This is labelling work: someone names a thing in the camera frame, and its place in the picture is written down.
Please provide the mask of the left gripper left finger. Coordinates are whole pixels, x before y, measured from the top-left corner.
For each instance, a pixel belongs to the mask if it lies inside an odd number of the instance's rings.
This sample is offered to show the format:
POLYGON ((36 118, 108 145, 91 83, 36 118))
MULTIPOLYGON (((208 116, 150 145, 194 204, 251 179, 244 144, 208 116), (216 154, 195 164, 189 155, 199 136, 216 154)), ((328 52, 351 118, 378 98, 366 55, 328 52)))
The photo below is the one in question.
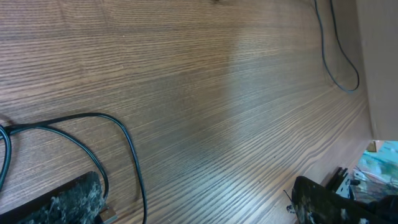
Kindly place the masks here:
POLYGON ((1 224, 95 223, 103 205, 100 177, 90 171, 1 214, 1 224))

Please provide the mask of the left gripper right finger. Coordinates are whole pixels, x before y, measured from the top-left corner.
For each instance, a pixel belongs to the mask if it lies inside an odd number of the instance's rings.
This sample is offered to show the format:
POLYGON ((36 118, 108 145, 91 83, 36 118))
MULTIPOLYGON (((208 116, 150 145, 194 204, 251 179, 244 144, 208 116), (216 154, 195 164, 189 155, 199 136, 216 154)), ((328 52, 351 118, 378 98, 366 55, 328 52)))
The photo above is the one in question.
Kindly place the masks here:
POLYGON ((392 196, 369 203, 344 198, 304 176, 295 180, 287 210, 299 223, 392 222, 392 196))

